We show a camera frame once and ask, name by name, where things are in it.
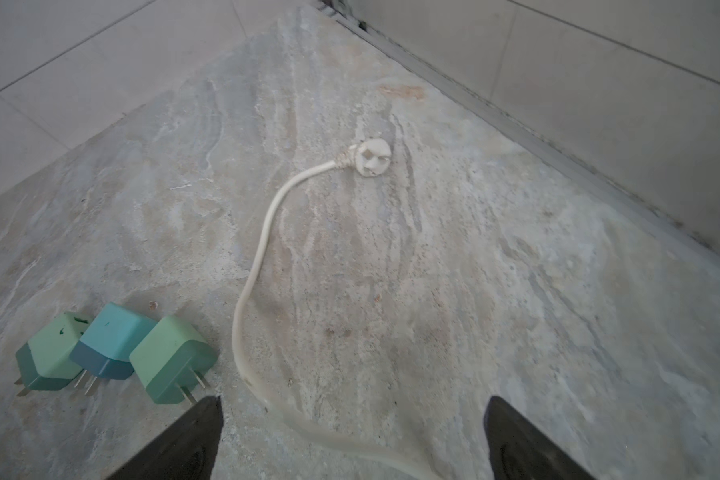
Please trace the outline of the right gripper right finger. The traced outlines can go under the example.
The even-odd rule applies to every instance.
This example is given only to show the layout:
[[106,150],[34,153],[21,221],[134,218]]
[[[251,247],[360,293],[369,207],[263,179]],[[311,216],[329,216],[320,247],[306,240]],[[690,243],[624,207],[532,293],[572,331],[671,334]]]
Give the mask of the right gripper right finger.
[[594,480],[579,463],[500,396],[483,417],[495,479]]

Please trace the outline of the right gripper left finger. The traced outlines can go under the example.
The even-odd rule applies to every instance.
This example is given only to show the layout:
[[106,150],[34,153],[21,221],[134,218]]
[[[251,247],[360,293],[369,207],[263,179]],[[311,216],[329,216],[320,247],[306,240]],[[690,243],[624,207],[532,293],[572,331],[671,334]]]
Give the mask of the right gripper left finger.
[[223,425],[221,397],[204,397],[108,479],[210,479]]

